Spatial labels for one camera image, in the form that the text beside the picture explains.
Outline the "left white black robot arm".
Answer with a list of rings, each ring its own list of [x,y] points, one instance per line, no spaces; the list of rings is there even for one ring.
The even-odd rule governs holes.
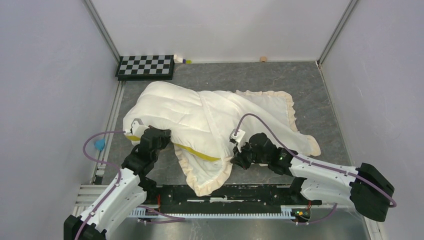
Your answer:
[[[163,150],[171,140],[169,129],[152,126],[143,129],[140,142],[131,150],[121,166],[107,162],[117,170],[115,180],[79,216],[69,215],[63,224],[65,240],[106,240],[142,203],[157,198],[156,182],[147,178]]]

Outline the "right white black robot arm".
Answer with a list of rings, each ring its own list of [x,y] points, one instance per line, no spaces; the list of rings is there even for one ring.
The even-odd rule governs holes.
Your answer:
[[[242,133],[232,133],[235,146],[230,162],[247,170],[252,164],[266,165],[278,175],[293,177],[289,199],[295,204],[335,203],[349,206],[364,217],[384,222],[395,188],[369,163],[346,166],[307,157],[295,150],[276,146],[265,133],[245,140]]]

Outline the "grey cream ruffled pillowcase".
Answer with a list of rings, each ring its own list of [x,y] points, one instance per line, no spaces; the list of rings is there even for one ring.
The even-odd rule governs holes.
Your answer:
[[[232,172],[234,145],[230,135],[244,131],[243,142],[258,133],[274,144],[282,142],[306,156],[321,149],[311,135],[296,126],[294,100],[284,91],[200,91],[200,104],[186,106],[182,118],[171,128],[179,164],[187,184],[199,197],[219,189]]]

